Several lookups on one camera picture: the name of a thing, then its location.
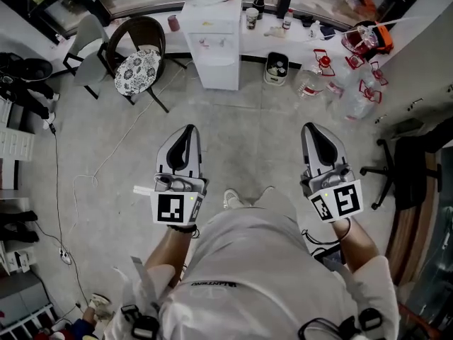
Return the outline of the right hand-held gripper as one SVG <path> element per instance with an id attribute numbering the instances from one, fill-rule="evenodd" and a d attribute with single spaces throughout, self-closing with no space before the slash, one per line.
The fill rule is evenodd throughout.
<path id="1" fill-rule="evenodd" d="M 301 186 L 320 220 L 331 223 L 361 213 L 361 181 L 346 165 L 345 147 L 339 138 L 324 126 L 307 123 L 301 139 L 308 169 L 302 174 Z"/>

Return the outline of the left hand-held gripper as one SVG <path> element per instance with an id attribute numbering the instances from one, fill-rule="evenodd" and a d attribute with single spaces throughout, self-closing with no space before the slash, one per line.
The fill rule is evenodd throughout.
<path id="1" fill-rule="evenodd" d="M 200 134 L 194 125 L 180 128 L 162 144 L 156 160 L 160 174 L 154 176 L 155 187 L 150 193 L 154 223 L 195 224 L 209 183 L 200 178 L 200 165 Z"/>

